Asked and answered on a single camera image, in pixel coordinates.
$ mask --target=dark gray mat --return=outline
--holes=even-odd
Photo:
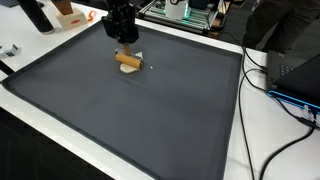
[[[13,7],[18,5],[18,1],[16,0],[0,0],[0,5],[7,6],[7,7]]]
[[[241,55],[140,27],[128,75],[117,47],[99,23],[3,85],[154,178],[222,179]]]

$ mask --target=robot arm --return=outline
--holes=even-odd
[[[109,14],[101,18],[107,35],[121,44],[134,43],[139,39],[135,25],[136,8],[129,0],[107,0]]]

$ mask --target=white table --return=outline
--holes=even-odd
[[[64,32],[53,16],[56,10],[47,1],[44,2],[46,4],[44,11],[57,29],[53,35],[49,36],[40,35],[20,7],[9,9],[0,6],[1,21],[2,24],[5,24],[5,26],[0,26],[1,43],[15,43],[18,47],[21,47],[21,51],[17,56],[4,59],[4,62],[13,70],[18,70],[33,62],[93,23],[96,23],[101,16],[107,14],[105,11],[94,9],[97,12],[97,17],[92,24]],[[93,9],[82,5],[73,5],[86,15]],[[136,23],[168,34],[242,53],[241,48],[236,45],[141,20],[137,20]],[[248,52],[255,61],[265,64],[266,54],[254,50],[248,50]],[[249,69],[253,68],[254,65],[246,59],[245,67]],[[0,72],[0,80],[5,77],[6,75]],[[249,77],[254,84],[264,86],[265,77],[263,75],[252,73]],[[253,89],[248,83],[244,83],[241,97],[249,147],[252,153],[255,175],[258,177],[264,160],[273,151],[287,142],[304,135],[308,128],[296,122],[274,100]],[[0,87],[0,106],[115,179],[152,179],[121,158],[65,126],[60,121],[15,97],[2,86]],[[288,108],[295,114],[302,115],[302,111],[299,108],[289,105]],[[277,156],[268,167],[265,180],[319,180],[319,154],[320,133],[315,132],[309,139]],[[242,135],[238,106],[234,115],[224,179],[250,179],[249,163]]]

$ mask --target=white surface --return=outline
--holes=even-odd
[[[92,9],[81,5],[75,5],[75,7],[82,10],[85,15]],[[54,18],[56,10],[48,5],[44,8],[44,11],[54,27],[57,28],[56,33],[50,36],[40,35],[19,7],[9,9],[0,6],[0,15],[4,20],[4,24],[6,24],[6,26],[0,26],[1,41],[15,43],[22,49],[16,57],[8,58],[4,61],[14,70],[24,67],[86,28],[79,27],[64,32]],[[106,14],[103,11],[95,11],[97,12],[95,22]],[[13,17],[19,19],[20,23],[12,21]],[[242,53],[241,48],[236,45],[141,20],[137,20],[137,24]],[[266,54],[253,50],[249,50],[249,54],[258,63],[265,64]],[[248,60],[246,60],[245,66],[247,69],[254,67]],[[264,85],[263,75],[252,73],[249,77],[254,84]],[[304,135],[308,129],[289,117],[275,101],[251,88],[248,83],[244,83],[241,98],[249,147],[257,178],[262,163],[270,153],[287,142]],[[0,106],[115,179],[151,179],[145,173],[114,156],[91,140],[13,96],[2,86],[0,87]],[[295,114],[302,114],[298,108],[292,106],[289,106],[289,108]],[[319,180],[320,163],[317,156],[319,152],[320,134],[316,131],[311,138],[277,156],[269,165],[265,180]],[[249,163],[242,135],[238,106],[229,143],[225,179],[250,179]]]

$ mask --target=mat border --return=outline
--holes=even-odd
[[[127,163],[131,164],[132,166],[138,168],[139,170],[141,170],[142,172],[148,174],[149,176],[151,176],[151,178],[154,178],[154,179],[159,179],[159,180],[162,180],[164,179],[163,177],[159,176],[158,174],[152,172],[151,170],[149,170],[148,168],[144,167],[143,165],[139,164],[138,162],[132,160],[130,157],[126,156],[125,154],[119,152],[118,150],[116,150],[115,148],[113,148],[112,146],[102,142],[101,140],[99,140],[98,138],[94,137],[94,136],[91,136],[90,134],[86,133],[85,131],[81,130],[80,128],[77,128],[76,126],[72,125],[71,123],[69,123],[67,120],[65,120],[64,118],[58,116],[57,114],[47,110],[46,108],[42,108],[39,104],[33,102],[32,100],[29,100],[27,99],[26,97],[24,97],[23,95],[19,94],[17,91],[15,91],[14,89],[12,89],[10,87],[10,81],[13,81],[14,79],[18,78],[21,74],[23,74],[24,72],[27,72],[28,70],[36,67],[37,65],[43,63],[46,61],[47,57],[50,57],[50,56],[53,56],[56,52],[60,51],[61,48],[64,48],[70,44],[73,44],[75,43],[76,41],[78,40],[81,40],[81,37],[82,36],[85,36],[86,34],[89,34],[90,32],[96,30],[97,28],[99,28],[100,26],[102,26],[102,22],[99,21],[97,22],[96,24],[92,25],[91,27],[85,29],[84,31],[80,32],[79,34],[75,35],[74,37],[70,38],[69,40],[67,40],[66,42],[62,43],[61,45],[57,46],[56,48],[52,49],[51,51],[49,51],[48,53],[46,53],[45,55],[39,57],[38,59],[36,59],[35,61],[33,61],[32,63],[26,65],[25,67],[19,69],[18,71],[16,71],[14,74],[10,75],[9,77],[5,78],[2,82],[0,82],[0,84],[2,84],[2,86],[7,90],[9,91],[10,93],[12,93],[13,95],[19,97],[20,99],[26,101],[27,103],[31,104],[32,106],[38,108],[39,110],[41,110],[42,112],[48,114],[49,116],[52,116],[53,118],[57,119],[58,121],[62,122],[63,124],[67,125],[68,127],[70,127],[71,129],[77,131],[78,133],[82,134],[83,136],[85,136],[86,138],[90,139],[91,141],[94,141],[95,143],[97,143],[98,145],[102,146],[104,149],[108,150],[109,152],[111,152],[112,154],[114,154],[115,156],[121,158],[122,160],[126,161]],[[236,108],[236,97],[238,96],[238,93],[237,93],[237,90],[239,88],[239,78],[240,78],[240,72],[241,72],[241,64],[243,63],[242,62],[242,54],[239,54],[239,53],[235,53],[235,52],[231,52],[231,51],[228,51],[228,50],[225,50],[225,49],[220,49],[218,47],[215,47],[215,46],[210,46],[210,45],[207,45],[207,44],[204,44],[204,43],[201,43],[201,42],[197,42],[197,41],[193,41],[193,40],[189,40],[189,39],[186,39],[185,37],[182,38],[182,37],[178,37],[178,36],[175,36],[175,35],[172,35],[172,34],[167,34],[165,32],[161,32],[157,29],[151,29],[149,27],[144,27],[142,25],[138,25],[139,28],[143,28],[145,31],[153,31],[153,33],[157,33],[159,34],[160,36],[163,35],[166,36],[166,37],[171,37],[169,39],[172,40],[172,37],[174,39],[179,39],[180,41],[185,41],[186,44],[189,42],[189,43],[198,43],[200,47],[206,47],[208,48],[207,50],[210,49],[210,51],[212,52],[213,50],[217,49],[217,50],[220,50],[219,51],[216,51],[216,52],[219,52],[219,54],[221,54],[221,50],[223,51],[223,54],[224,55],[227,55],[227,54],[230,54],[230,55],[241,55],[239,56],[239,68],[237,68],[237,72],[231,72],[233,75],[231,77],[233,77],[234,75],[237,77],[236,80],[236,87],[234,90],[234,97],[231,97],[233,100],[233,103],[232,103],[232,107],[233,107],[233,110],[232,110],[232,115],[231,115],[231,121],[230,121],[230,124],[228,124],[228,129],[227,129],[227,133],[225,134],[226,136],[225,137],[228,137],[228,140],[225,141],[225,145],[224,145],[224,148],[225,148],[225,153],[224,153],[224,157],[223,159],[225,159],[224,161],[224,165],[221,166],[221,171],[218,171],[219,174],[217,175],[218,177],[221,177],[221,179],[223,179],[224,177],[224,171],[225,171],[225,166],[226,166],[226,162],[227,162],[227,155],[228,155],[228,148],[229,148],[229,141],[230,141],[230,136],[231,136],[231,131],[232,131],[232,126],[233,126],[233,118],[234,118],[234,113],[235,113],[235,108]]]

